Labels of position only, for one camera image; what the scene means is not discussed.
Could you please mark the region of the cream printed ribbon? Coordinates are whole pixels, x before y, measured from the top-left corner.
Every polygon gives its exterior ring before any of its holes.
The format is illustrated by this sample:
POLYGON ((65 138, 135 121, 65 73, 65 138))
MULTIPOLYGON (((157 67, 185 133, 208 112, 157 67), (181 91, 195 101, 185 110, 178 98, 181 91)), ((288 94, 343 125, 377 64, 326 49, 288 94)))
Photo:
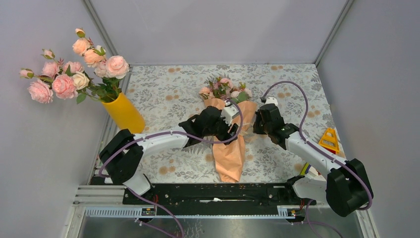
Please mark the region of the cream printed ribbon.
POLYGON ((246 143, 252 143, 256 139, 259 138, 259 135, 258 134, 255 134, 253 132, 253 128, 252 127, 249 127, 247 130, 241 131, 241 134, 240 135, 243 137, 243 139, 244 139, 244 141, 246 143))

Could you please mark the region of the orange paper bouquet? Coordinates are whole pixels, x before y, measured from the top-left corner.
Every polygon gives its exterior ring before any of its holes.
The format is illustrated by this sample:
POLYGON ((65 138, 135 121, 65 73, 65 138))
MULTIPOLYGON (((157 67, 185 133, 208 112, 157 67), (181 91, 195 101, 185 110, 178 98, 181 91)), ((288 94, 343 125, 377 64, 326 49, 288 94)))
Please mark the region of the orange paper bouquet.
POLYGON ((214 76, 208 79, 208 86, 199 91, 204 105, 213 106, 222 110, 225 101, 234 100, 243 115, 243 125, 239 136, 228 145, 214 144, 212 153, 215 159, 215 168, 222 182, 238 182, 240 180, 245 163, 244 135, 250 128, 257 104, 252 102, 252 92, 245 82, 234 85, 228 76, 214 76))

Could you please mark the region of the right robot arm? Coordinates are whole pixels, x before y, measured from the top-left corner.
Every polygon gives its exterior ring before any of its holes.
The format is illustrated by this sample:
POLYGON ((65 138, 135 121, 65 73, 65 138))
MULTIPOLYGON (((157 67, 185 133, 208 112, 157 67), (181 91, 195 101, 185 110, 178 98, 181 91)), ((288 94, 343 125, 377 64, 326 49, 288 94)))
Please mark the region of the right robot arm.
POLYGON ((299 156, 319 172, 318 176, 306 174, 288 179, 290 187, 284 190, 288 203, 313 199, 328 204, 341 217, 372 205, 373 191, 361 161, 346 160, 305 138, 296 125, 284 122, 276 104, 265 104, 255 114, 255 134, 267 135, 272 143, 299 156))

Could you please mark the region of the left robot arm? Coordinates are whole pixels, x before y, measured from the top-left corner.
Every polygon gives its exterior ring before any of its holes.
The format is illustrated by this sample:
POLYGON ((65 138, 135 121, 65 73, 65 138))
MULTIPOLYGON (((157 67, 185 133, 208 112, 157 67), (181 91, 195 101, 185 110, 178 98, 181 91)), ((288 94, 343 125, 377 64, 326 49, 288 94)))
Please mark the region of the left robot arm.
POLYGON ((182 149, 201 142, 230 144, 240 133, 243 114, 236 104, 219 110, 208 106, 171 129, 154 134, 133 134, 121 130, 100 152, 99 176, 111 179, 134 193, 139 202, 152 201, 154 191, 148 178, 137 171, 143 157, 169 149, 182 149))

